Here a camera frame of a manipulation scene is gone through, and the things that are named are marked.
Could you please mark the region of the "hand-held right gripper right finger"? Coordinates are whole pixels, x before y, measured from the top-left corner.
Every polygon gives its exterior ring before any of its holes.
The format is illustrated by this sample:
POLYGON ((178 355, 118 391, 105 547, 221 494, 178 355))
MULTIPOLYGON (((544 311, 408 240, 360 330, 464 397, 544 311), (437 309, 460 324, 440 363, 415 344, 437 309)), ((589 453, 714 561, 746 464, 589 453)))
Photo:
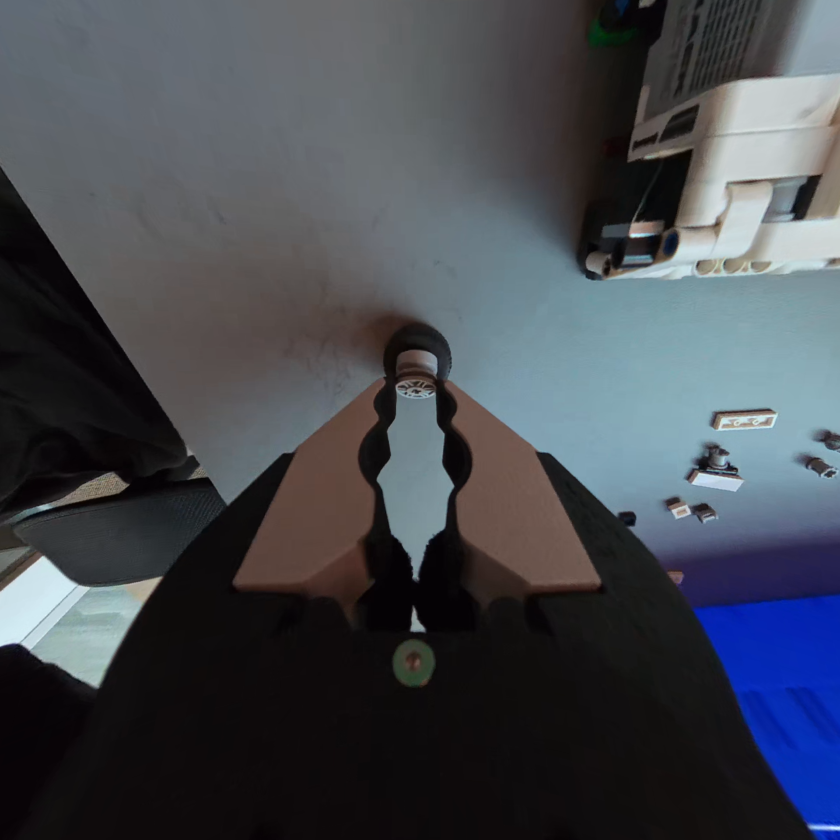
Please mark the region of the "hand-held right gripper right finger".
POLYGON ((528 441, 450 381, 437 383, 446 529, 476 601, 597 592, 602 580, 528 441))

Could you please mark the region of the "black mesh office chair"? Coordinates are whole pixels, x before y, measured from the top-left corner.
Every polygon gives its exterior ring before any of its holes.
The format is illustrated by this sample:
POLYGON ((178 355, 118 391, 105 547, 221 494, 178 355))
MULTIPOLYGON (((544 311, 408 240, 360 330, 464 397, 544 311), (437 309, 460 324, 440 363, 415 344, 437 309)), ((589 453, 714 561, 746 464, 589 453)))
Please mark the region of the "black mesh office chair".
POLYGON ((145 481, 30 513, 12 530, 68 580, 110 587, 161 578, 226 507, 208 478, 145 481))

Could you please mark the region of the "scattered small toy brick pieces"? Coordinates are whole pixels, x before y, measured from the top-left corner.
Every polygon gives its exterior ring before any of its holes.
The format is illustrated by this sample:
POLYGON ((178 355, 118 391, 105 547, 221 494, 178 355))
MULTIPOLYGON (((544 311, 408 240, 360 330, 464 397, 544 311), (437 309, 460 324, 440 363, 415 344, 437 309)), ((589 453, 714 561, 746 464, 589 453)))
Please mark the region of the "scattered small toy brick pieces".
POLYGON ((602 500, 658 551, 838 539, 838 450, 791 409, 658 406, 603 445, 602 500))

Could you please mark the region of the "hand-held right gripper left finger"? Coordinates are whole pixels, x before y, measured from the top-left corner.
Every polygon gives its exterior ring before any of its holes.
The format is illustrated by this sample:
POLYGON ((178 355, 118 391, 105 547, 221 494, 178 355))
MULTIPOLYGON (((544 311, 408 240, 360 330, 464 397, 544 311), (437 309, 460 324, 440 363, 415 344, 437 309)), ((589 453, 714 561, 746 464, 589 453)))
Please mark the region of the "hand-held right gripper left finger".
POLYGON ((395 387, 379 378, 297 447, 234 577, 238 591, 354 607, 372 587, 398 585, 378 481, 395 414, 395 387))

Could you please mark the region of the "grey ribbed cylinder piece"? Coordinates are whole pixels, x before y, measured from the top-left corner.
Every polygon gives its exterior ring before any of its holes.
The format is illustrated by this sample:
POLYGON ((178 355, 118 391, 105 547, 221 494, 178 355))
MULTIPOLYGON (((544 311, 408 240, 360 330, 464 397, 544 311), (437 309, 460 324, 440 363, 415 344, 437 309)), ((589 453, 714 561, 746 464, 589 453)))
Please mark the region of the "grey ribbed cylinder piece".
POLYGON ((437 392, 438 359, 425 350, 406 350, 395 360, 395 389, 411 400, 433 397, 437 392))

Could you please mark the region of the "blue plastic bin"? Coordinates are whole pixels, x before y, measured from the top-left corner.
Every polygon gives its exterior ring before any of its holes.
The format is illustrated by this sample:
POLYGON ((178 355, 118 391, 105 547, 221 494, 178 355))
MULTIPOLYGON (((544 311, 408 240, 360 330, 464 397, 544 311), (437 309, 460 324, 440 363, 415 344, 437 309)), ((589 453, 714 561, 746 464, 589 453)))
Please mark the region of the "blue plastic bin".
POLYGON ((752 735, 815 838, 839 838, 839 596, 696 609, 752 735))

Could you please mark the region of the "partly built toy truck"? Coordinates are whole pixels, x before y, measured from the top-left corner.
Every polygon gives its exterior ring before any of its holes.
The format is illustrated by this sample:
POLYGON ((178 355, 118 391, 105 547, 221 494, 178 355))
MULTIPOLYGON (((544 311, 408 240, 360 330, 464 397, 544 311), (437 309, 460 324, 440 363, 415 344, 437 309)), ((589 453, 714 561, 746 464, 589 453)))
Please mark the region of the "partly built toy truck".
POLYGON ((838 2, 604 2, 587 36, 647 47, 587 279, 838 272, 838 2))

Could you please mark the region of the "small black toy wheel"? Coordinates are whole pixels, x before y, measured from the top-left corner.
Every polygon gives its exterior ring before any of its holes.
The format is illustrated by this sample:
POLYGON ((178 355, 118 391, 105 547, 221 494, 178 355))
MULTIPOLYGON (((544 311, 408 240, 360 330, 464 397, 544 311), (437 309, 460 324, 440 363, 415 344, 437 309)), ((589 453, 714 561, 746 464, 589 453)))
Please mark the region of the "small black toy wheel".
POLYGON ((386 378, 397 380, 398 358, 404 353, 425 353, 436 363, 434 378, 446 382, 452 370, 452 353, 446 338, 423 322, 411 322, 396 330, 388 339, 383 354, 386 378))

